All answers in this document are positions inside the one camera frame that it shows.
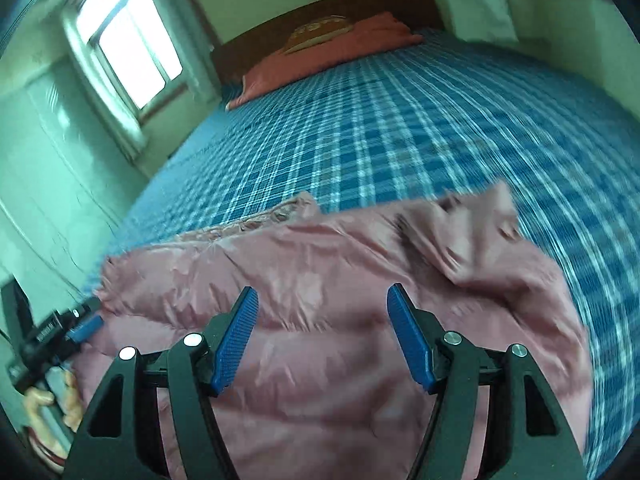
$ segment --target wooden headboard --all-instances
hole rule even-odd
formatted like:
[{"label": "wooden headboard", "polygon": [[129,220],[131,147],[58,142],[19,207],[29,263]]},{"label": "wooden headboard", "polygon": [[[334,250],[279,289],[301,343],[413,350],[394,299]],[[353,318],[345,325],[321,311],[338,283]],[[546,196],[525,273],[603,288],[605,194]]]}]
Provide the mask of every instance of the wooden headboard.
[{"label": "wooden headboard", "polygon": [[211,54],[220,81],[240,81],[263,57],[281,48],[300,25],[337,14],[357,22],[389,10],[412,29],[444,28],[435,0],[320,0],[281,14],[217,47]]}]

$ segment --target blue checkered bedsheet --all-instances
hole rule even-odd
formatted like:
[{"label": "blue checkered bedsheet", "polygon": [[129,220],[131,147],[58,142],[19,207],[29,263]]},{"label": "blue checkered bedsheet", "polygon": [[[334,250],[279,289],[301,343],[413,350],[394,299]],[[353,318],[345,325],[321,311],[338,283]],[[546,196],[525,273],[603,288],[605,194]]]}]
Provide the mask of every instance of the blue checkered bedsheet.
[{"label": "blue checkered bedsheet", "polygon": [[510,183],[522,233],[588,327],[590,478],[640,415],[640,125],[583,79],[428,32],[215,111],[151,181],[109,253],[308,190],[324,211]]}]

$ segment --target silver bolt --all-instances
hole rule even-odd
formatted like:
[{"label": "silver bolt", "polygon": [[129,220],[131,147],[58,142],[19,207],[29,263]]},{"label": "silver bolt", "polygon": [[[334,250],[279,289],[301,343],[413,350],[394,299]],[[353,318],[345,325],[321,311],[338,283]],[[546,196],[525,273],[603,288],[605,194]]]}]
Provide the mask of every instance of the silver bolt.
[{"label": "silver bolt", "polygon": [[521,344],[515,344],[511,347],[511,352],[518,357],[524,357],[529,353],[527,347]]},{"label": "silver bolt", "polygon": [[459,345],[462,343],[462,336],[458,332],[445,332],[444,341],[450,345]]},{"label": "silver bolt", "polygon": [[133,346],[125,346],[120,353],[118,354],[123,361],[128,361],[129,359],[133,359],[133,356],[136,354],[136,349]]},{"label": "silver bolt", "polygon": [[182,342],[187,346],[198,346],[200,343],[202,343],[202,336],[196,333],[187,334],[186,336],[184,336]]}]

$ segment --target window sill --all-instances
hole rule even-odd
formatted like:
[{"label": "window sill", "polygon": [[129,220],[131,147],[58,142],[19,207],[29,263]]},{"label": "window sill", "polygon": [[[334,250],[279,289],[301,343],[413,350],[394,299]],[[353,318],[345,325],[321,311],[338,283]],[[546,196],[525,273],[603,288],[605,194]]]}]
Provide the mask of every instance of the window sill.
[{"label": "window sill", "polygon": [[140,124],[140,126],[143,126],[145,123],[147,123],[148,120],[151,119],[151,117],[166,108],[169,104],[171,104],[172,101],[174,101],[174,99],[176,99],[186,90],[187,83],[183,82],[167,92],[162,92],[162,95],[158,98],[158,100],[154,102],[150,107],[146,108],[138,116],[138,123]]}]

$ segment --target pillow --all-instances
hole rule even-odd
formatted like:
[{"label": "pillow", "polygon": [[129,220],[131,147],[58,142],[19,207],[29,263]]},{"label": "pillow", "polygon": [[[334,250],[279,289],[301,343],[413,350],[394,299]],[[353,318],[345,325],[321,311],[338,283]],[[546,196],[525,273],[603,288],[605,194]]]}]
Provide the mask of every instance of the pillow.
[{"label": "pillow", "polygon": [[324,43],[349,32],[352,28],[353,25],[344,16],[328,16],[315,20],[294,30],[287,40],[283,52],[290,54],[315,44]]},{"label": "pillow", "polygon": [[422,42],[404,23],[390,12],[377,14],[353,25],[353,30],[332,40],[285,54],[277,50],[265,57],[242,78],[242,95],[226,105],[233,110],[240,105],[333,66],[359,57],[395,50]]}]

